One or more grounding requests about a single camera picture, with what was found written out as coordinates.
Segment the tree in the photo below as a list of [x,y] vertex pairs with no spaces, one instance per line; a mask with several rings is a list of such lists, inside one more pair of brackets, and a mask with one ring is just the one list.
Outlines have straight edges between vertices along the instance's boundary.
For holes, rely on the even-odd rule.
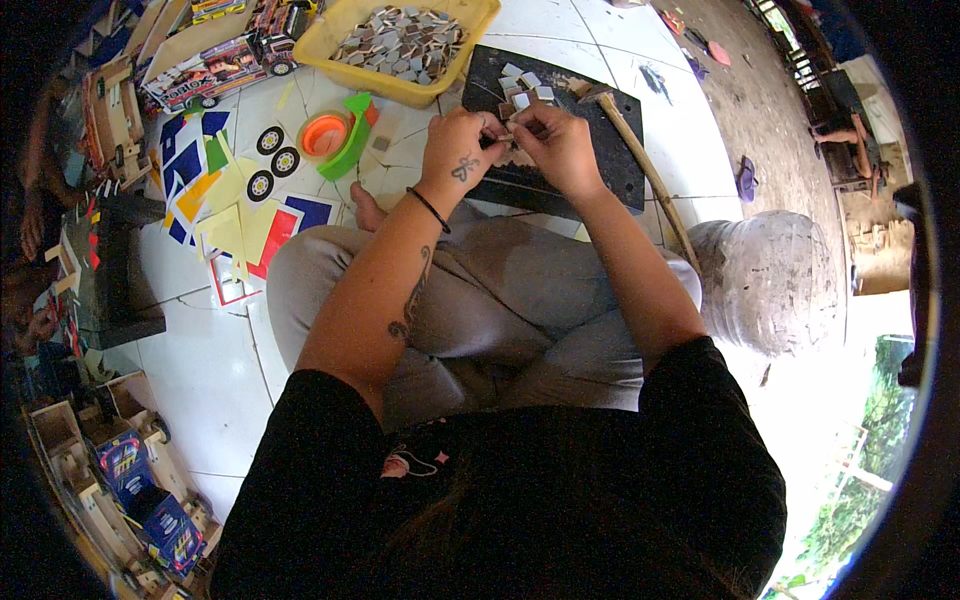
[[[897,383],[900,361],[913,344],[880,336],[876,339],[876,362],[870,396],[862,425],[868,430],[860,451],[860,468],[889,481],[900,476],[915,393]],[[864,529],[876,516],[886,497],[876,487],[851,477],[834,501],[820,507],[817,519],[803,540],[805,550],[797,557],[797,574],[774,583],[764,600],[789,598],[790,589],[809,585],[822,574],[832,575],[859,542]]]

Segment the tattoo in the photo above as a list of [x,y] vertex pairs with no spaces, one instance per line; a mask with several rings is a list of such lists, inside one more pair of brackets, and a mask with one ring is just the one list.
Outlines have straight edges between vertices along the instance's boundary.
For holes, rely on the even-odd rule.
[[402,340],[404,344],[410,346],[413,343],[414,312],[417,309],[417,303],[420,301],[420,294],[426,287],[426,272],[430,266],[430,247],[424,246],[420,249],[420,257],[423,259],[423,271],[420,273],[420,279],[414,290],[410,292],[410,298],[403,305],[403,323],[394,321],[387,325],[387,333],[394,339]]
[[473,167],[480,164],[480,160],[477,158],[470,158],[470,152],[466,156],[460,159],[460,166],[450,171],[450,175],[457,178],[460,181],[467,180],[467,171],[473,171]]

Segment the wooden stick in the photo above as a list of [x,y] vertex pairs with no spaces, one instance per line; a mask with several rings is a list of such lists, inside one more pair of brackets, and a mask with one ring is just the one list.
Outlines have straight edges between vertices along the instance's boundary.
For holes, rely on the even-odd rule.
[[616,107],[613,94],[610,94],[610,92],[601,94],[597,98],[597,103],[603,108],[604,112],[607,113],[607,116],[610,117],[613,126],[620,132],[623,141],[627,143],[627,147],[630,148],[630,152],[633,153],[634,158],[636,158],[636,163],[640,165],[643,174],[650,180],[650,187],[654,190],[654,198],[660,202],[660,206],[663,207],[663,213],[666,215],[666,220],[670,222],[670,227],[673,228],[674,234],[677,236],[677,239],[680,240],[681,247],[684,251],[684,258],[690,263],[693,270],[697,272],[697,275],[701,275],[700,262],[697,260],[697,254],[694,253],[693,246],[690,244],[690,238],[686,235],[686,229],[684,228],[684,223],[680,220],[680,215],[677,213],[677,207],[673,205],[673,199],[670,198],[670,193],[667,192],[666,185],[660,178],[660,174],[657,173],[657,169],[654,168],[654,163],[651,162],[650,157],[640,144],[640,140],[637,139],[636,133],[630,128],[627,120],[623,118],[619,108]]

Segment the cardboard box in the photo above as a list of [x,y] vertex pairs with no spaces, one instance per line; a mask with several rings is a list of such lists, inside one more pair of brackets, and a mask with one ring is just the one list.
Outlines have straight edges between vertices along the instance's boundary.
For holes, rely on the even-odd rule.
[[159,488],[139,495],[127,521],[147,553],[181,577],[190,574],[206,547],[203,534],[177,499]]
[[136,430],[125,423],[122,427],[122,433],[96,446],[96,458],[117,503],[129,513],[137,497],[155,488],[156,481],[150,471],[147,446]]

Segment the hand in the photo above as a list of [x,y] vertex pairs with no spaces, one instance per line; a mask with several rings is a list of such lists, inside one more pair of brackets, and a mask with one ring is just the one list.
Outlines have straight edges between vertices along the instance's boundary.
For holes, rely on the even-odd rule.
[[25,332],[21,329],[13,334],[13,344],[17,353],[20,356],[33,356],[36,354],[36,344],[52,338],[58,326],[50,308],[40,310],[31,317]]
[[20,250],[31,261],[36,259],[36,253],[43,243],[43,206],[39,198],[27,195],[23,207],[23,220],[20,221]]
[[433,117],[417,191],[430,203],[456,205],[507,150],[507,142],[481,150],[480,138],[485,135],[496,139],[506,133],[503,124],[489,112],[467,112],[456,107],[446,116]]
[[[563,192],[574,207],[607,189],[597,169],[585,119],[534,99],[507,129],[517,146],[537,163],[546,180]],[[541,131],[534,134],[531,130]]]

